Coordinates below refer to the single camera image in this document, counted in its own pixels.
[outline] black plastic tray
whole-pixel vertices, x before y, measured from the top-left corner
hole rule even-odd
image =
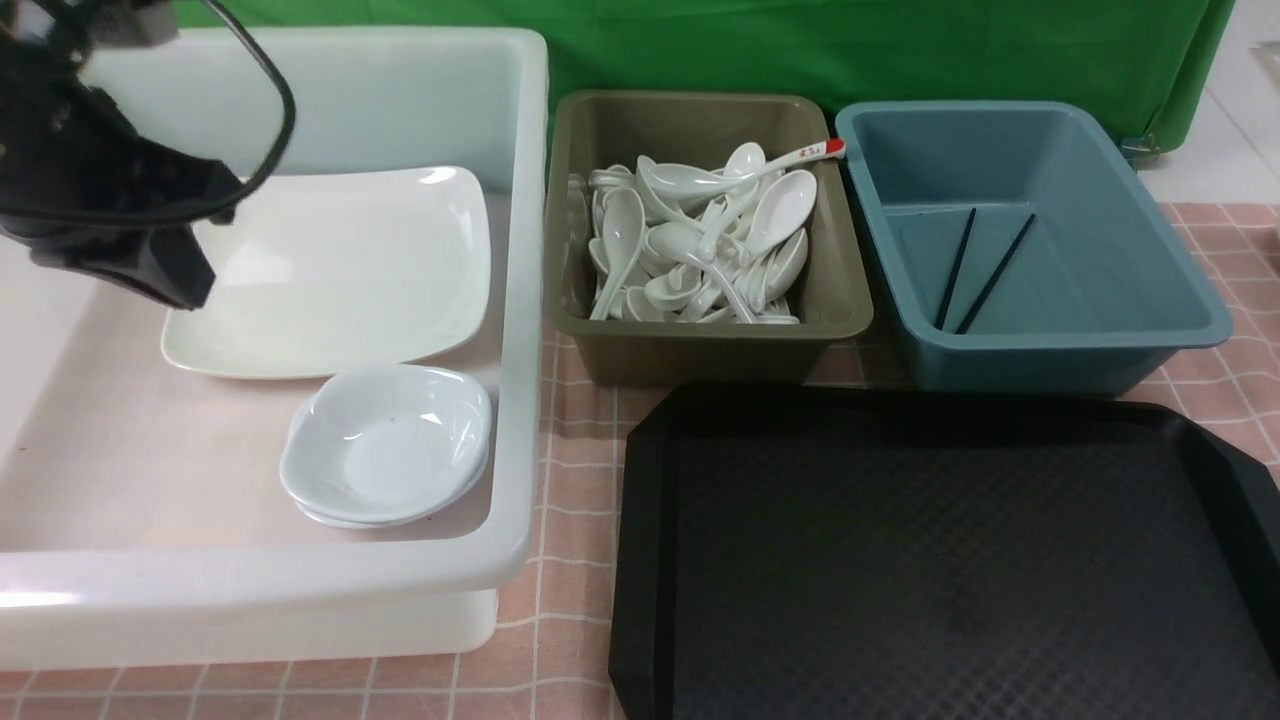
[[[628,720],[1280,717],[1280,492],[1162,407],[691,386],[631,433]]]

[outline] green backdrop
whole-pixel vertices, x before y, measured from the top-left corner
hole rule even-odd
[[[1180,145],[1233,0],[225,0],[250,26],[526,27],[585,87],[1047,99]],[[180,3],[188,26],[216,20]]]

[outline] white square plate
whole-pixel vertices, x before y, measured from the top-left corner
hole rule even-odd
[[[489,219],[462,168],[271,178],[196,225],[218,282],[172,311],[165,359],[225,378],[315,378],[468,341],[489,301]]]

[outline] black cable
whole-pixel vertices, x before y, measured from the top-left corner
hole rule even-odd
[[[271,85],[280,94],[280,102],[284,106],[284,119],[280,123],[280,131],[275,136],[275,142],[271,143],[271,149],[266,152],[262,159],[262,164],[259,165],[257,170],[250,177],[250,179],[241,186],[239,190],[228,195],[225,199],[211,202],[205,208],[196,210],[180,210],[170,211],[170,214],[164,214],[163,211],[147,211],[147,213],[95,213],[95,211],[63,211],[63,210],[32,210],[32,209],[17,209],[17,208],[4,208],[0,206],[0,215],[8,215],[10,218],[19,218],[23,220],[37,220],[47,223],[59,223],[68,225],[87,225],[96,228],[155,228],[155,227],[172,227],[172,225],[186,225],[214,215],[221,214],[227,210],[232,210],[242,200],[257,192],[262,183],[271,177],[275,168],[280,164],[280,158],[284,156],[284,151],[289,147],[289,140],[293,137],[293,127],[297,123],[298,108],[297,102],[293,100],[293,91],[289,90],[288,81],[280,74],[279,68],[275,63],[266,56],[262,47],[250,36],[244,26],[232,15],[230,10],[223,6],[218,0],[200,0],[204,3],[218,19],[227,26],[227,29],[241,41],[241,45],[248,50],[257,65],[262,68],[266,76],[270,78]]]

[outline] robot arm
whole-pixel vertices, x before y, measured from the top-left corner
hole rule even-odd
[[[296,108],[261,47],[216,0],[284,101],[284,123],[250,181],[216,160],[141,137],[78,74],[96,47],[151,47],[177,35],[166,0],[0,0],[0,233],[37,265],[193,310],[214,284],[191,223],[227,224],[288,145]]]

